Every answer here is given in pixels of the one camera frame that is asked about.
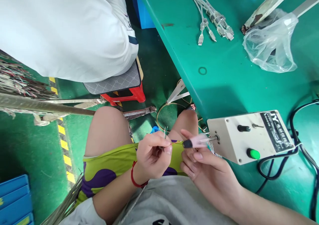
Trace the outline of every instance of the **hand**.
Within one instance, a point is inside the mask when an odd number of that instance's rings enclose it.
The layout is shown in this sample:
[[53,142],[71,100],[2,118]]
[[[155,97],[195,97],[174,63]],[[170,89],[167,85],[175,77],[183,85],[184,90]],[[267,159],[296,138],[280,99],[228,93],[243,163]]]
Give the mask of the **hand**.
[[[187,130],[181,130],[181,134],[187,139],[194,136]],[[226,160],[215,156],[208,148],[185,149],[182,159],[181,169],[221,213],[229,216],[240,206],[244,188]]]
[[133,178],[137,184],[143,184],[149,179],[162,177],[168,168],[172,155],[172,142],[161,131],[147,134],[139,142],[136,152],[137,163],[134,166]]

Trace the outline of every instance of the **knee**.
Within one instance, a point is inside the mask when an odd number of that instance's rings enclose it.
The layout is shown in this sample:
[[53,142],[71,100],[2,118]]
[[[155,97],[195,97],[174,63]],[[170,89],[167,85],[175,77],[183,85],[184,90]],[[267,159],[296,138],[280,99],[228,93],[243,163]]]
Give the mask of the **knee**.
[[182,111],[181,114],[179,114],[178,117],[184,117],[187,118],[188,121],[197,123],[198,122],[198,117],[197,117],[197,113],[193,110],[184,110]]
[[96,110],[94,117],[107,117],[107,118],[114,118],[117,119],[125,118],[123,113],[120,112],[118,109],[111,107],[111,106],[104,106]]

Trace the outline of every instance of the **clear plastic bag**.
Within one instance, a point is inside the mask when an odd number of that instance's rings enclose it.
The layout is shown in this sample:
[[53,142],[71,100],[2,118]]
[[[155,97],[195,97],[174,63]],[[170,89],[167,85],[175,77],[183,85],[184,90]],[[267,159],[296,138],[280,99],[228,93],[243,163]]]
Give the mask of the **clear plastic bag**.
[[264,21],[244,36],[243,46],[250,60],[265,71],[283,73],[294,71],[290,40],[298,18],[275,9]]

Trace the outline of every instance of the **green shorts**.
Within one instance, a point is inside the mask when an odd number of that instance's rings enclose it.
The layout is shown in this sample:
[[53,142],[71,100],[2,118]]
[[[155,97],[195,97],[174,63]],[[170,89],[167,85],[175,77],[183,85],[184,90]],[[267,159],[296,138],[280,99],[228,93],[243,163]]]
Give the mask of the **green shorts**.
[[[182,141],[172,140],[173,151],[169,167],[163,176],[186,175],[180,169],[182,162]],[[84,200],[93,197],[116,177],[128,171],[136,161],[138,143],[120,146],[96,157],[84,157],[84,176],[82,188],[79,192],[76,206]]]

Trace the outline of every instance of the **green button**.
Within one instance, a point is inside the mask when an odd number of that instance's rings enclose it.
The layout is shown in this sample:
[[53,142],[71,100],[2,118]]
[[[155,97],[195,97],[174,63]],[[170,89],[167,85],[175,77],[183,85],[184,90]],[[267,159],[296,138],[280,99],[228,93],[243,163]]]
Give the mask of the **green button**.
[[254,149],[247,149],[247,155],[252,159],[260,159],[260,153]]

